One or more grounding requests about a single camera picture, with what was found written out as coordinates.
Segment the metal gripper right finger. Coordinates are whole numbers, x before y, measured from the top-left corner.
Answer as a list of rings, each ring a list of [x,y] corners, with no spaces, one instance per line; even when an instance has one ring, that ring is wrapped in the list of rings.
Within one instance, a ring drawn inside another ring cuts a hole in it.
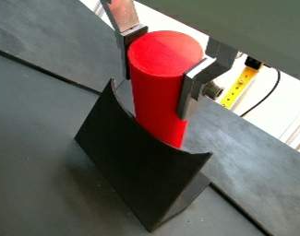
[[[210,38],[202,60],[182,74],[182,89],[176,115],[186,120],[198,107],[206,84],[226,73],[232,65],[236,50]]]

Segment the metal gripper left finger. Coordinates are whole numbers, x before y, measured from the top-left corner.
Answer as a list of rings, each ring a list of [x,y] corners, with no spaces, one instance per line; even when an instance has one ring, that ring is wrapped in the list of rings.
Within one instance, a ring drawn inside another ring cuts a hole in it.
[[[132,41],[148,32],[148,27],[139,23],[133,0],[100,0],[100,2],[115,31],[123,77],[128,79],[127,49]]]

